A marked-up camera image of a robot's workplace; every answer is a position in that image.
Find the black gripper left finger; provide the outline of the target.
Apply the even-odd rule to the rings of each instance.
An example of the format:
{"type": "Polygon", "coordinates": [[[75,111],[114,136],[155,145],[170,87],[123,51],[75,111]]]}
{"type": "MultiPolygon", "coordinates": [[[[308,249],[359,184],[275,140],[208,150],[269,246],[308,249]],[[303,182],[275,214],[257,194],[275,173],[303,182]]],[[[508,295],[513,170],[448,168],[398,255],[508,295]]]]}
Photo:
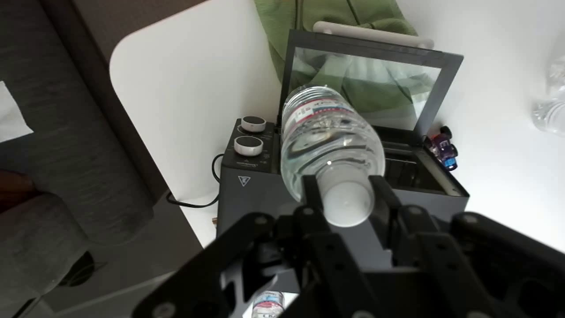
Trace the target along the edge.
{"type": "Polygon", "coordinates": [[[299,212],[301,223],[308,233],[329,233],[329,224],[322,216],[322,200],[314,175],[305,175],[303,184],[303,209],[299,212]]]}

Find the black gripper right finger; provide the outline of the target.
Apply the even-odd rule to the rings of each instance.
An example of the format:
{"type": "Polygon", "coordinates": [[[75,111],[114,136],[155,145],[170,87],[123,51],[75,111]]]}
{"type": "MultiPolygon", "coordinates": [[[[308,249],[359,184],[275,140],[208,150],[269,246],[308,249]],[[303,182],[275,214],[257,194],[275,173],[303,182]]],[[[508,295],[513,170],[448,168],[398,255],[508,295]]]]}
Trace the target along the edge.
{"type": "Polygon", "coordinates": [[[370,177],[370,186],[374,191],[370,223],[375,232],[391,232],[402,221],[404,205],[382,177],[370,177]]]}

